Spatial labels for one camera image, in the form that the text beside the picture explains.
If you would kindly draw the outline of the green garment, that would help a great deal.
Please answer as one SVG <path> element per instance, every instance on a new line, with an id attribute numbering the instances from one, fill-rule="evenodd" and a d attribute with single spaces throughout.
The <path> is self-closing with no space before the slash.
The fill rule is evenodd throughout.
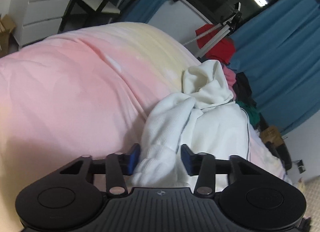
<path id="1" fill-rule="evenodd" d="M 239 107 L 243 108 L 249 117 L 249 122 L 253 126 L 253 128 L 257 128 L 260 122 L 260 113 L 254 105 L 236 100 L 236 103 Z"/>

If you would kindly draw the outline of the pink garment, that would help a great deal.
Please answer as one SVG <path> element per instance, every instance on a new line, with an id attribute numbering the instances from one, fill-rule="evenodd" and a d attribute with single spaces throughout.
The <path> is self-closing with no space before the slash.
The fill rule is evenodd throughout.
<path id="1" fill-rule="evenodd" d="M 225 75 L 229 90 L 233 93 L 233 98 L 236 99 L 236 93 L 233 89 L 233 85 L 236 83 L 236 74 L 225 65 L 222 66 L 223 73 Z"/>

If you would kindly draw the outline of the wall power socket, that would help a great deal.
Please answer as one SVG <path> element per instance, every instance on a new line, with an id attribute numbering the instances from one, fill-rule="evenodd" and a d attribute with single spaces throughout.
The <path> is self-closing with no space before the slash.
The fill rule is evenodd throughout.
<path id="1" fill-rule="evenodd" d="M 300 174 L 302 174 L 302 173 L 304 173 L 306 171 L 304 163 L 303 163 L 303 160 L 299 160 L 297 162 L 297 167 L 298 167 L 298 170 L 299 170 Z"/>

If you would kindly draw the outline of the white drawer cabinet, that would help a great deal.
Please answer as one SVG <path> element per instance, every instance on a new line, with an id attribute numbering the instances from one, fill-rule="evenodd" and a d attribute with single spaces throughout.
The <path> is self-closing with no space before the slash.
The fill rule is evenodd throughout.
<path id="1" fill-rule="evenodd" d="M 70 0 L 11 0 L 13 37 L 21 48 L 57 34 Z"/>

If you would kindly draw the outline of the black garment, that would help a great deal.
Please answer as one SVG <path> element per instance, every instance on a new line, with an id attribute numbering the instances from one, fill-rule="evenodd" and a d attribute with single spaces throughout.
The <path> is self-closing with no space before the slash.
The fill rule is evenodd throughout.
<path id="1" fill-rule="evenodd" d="M 236 82 L 233 85 L 233 90 L 236 94 L 237 100 L 256 107 L 257 103 L 252 98 L 252 90 L 245 74 L 243 72 L 237 73 L 235 80 Z"/>

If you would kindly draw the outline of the blue curtain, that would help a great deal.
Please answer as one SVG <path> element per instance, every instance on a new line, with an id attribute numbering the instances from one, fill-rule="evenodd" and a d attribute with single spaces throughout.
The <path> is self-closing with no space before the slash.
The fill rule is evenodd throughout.
<path id="1" fill-rule="evenodd" d="M 121 19 L 148 23 L 166 1 L 136 0 Z M 248 78 L 267 123 L 287 134 L 319 111 L 319 0 L 191 0 L 214 22 L 219 7 L 236 2 L 244 19 L 229 67 Z"/>

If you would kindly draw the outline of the cardboard box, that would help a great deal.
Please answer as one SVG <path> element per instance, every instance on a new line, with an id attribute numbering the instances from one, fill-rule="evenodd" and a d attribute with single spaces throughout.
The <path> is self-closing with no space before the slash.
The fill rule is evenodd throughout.
<path id="1" fill-rule="evenodd" d="M 15 28 L 16 24 L 9 15 L 5 15 L 3 18 L 1 18 L 0 58 L 8 54 L 9 38 Z"/>

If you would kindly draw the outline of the brown paper bag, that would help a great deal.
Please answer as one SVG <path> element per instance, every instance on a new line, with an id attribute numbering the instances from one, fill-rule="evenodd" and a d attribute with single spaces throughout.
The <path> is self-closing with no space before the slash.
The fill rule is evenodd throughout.
<path id="1" fill-rule="evenodd" d="M 264 131 L 261 132 L 260 138 L 263 141 L 263 143 L 270 142 L 274 144 L 275 147 L 281 146 L 282 144 L 285 144 L 281 133 L 275 126 L 270 126 Z"/>

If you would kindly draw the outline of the white zip hoodie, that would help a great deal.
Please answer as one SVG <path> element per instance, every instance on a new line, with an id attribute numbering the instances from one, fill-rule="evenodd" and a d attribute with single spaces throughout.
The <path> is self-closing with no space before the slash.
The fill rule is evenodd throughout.
<path id="1" fill-rule="evenodd" d="M 183 74 L 183 90 L 162 99 L 143 129 L 140 160 L 131 176 L 138 187 L 194 188 L 181 160 L 181 146 L 226 160 L 249 151 L 249 120 L 234 102 L 222 66 L 207 60 Z"/>

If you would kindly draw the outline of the pastel rainbow duvet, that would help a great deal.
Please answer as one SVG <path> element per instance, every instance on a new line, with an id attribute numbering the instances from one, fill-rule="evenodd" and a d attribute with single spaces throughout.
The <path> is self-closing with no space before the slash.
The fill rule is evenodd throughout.
<path id="1" fill-rule="evenodd" d="M 1 231 L 29 183 L 81 154 L 140 141 L 158 101 L 197 59 L 159 29 L 116 23 L 51 36 L 1 59 Z"/>

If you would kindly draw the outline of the red garment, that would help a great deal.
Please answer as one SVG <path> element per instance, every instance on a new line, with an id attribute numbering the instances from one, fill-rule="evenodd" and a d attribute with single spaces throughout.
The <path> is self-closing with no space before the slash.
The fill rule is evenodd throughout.
<path id="1" fill-rule="evenodd" d="M 196 36 L 204 33 L 206 30 L 209 30 L 214 25 L 205 24 L 195 31 Z M 217 34 L 218 30 L 214 30 L 213 33 L 204 36 L 196 41 L 197 46 L 201 49 L 215 34 Z M 208 53 L 204 55 L 203 58 L 199 59 L 201 62 L 204 62 L 207 59 L 215 59 L 221 62 L 222 64 L 228 65 L 232 56 L 235 54 L 236 49 L 234 46 L 234 42 L 228 35 L 223 38 L 220 42 L 217 43 Z"/>

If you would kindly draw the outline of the black chair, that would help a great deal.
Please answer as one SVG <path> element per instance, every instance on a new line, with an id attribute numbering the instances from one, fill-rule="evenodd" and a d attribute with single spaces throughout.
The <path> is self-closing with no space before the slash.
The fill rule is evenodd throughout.
<path id="1" fill-rule="evenodd" d="M 89 26 L 93 18 L 99 16 L 100 14 L 105 14 L 113 18 L 121 13 L 116 6 L 110 3 L 110 0 L 71 0 L 62 18 L 60 31 L 64 31 L 75 4 L 78 4 L 80 8 L 82 8 L 87 14 L 87 17 L 82 25 L 83 28 Z"/>

